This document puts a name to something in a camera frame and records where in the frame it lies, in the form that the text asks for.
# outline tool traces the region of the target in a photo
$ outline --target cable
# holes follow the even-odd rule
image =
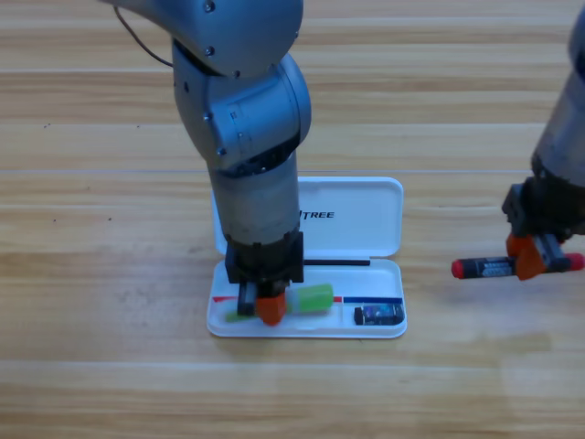
[[[133,29],[130,27],[130,25],[126,22],[126,20],[124,20],[124,17],[122,16],[122,14],[120,14],[120,9],[118,8],[118,6],[114,6],[113,7],[114,12],[116,13],[116,16],[118,17],[118,19],[120,20],[120,22],[123,24],[123,26],[126,28],[126,30],[128,32],[130,32],[130,35],[133,36],[134,40],[138,43],[138,45],[144,49],[144,51],[146,53],[148,53],[151,57],[153,57],[154,59],[156,59],[158,62],[161,62],[163,64],[165,64],[168,67],[173,67],[173,63],[172,62],[168,62],[167,60],[164,60],[160,57],[158,57],[151,49],[149,49],[141,40],[140,38],[138,38],[138,36],[136,35],[136,33],[133,31]]]

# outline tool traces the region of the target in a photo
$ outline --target red stripe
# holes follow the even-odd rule
[[[213,301],[215,303],[218,303],[218,302],[225,302],[226,300],[231,300],[231,299],[237,299],[237,297],[214,297]]]

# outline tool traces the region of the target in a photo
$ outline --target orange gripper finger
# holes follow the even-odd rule
[[[547,271],[547,266],[531,236],[519,238],[510,234],[505,246],[508,256],[516,258],[516,276],[521,281],[527,281]]]
[[[284,293],[276,297],[256,299],[256,315],[270,327],[281,323],[286,314],[286,298]]]

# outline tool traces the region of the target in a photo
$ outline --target gray robotic arm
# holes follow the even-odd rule
[[[311,101],[288,54],[303,1],[101,1],[170,34],[176,106],[207,162],[239,312],[278,324],[284,288],[303,281],[295,150],[309,132]]]

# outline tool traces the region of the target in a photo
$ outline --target robotic arm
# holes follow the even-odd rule
[[[303,281],[296,148],[311,101],[288,54],[303,0],[101,0],[171,36],[176,106],[207,162],[240,314],[268,325]]]
[[[508,255],[521,280],[568,270],[560,245],[585,234],[585,10],[569,42],[573,71],[532,156],[533,176],[513,185],[503,211]]]

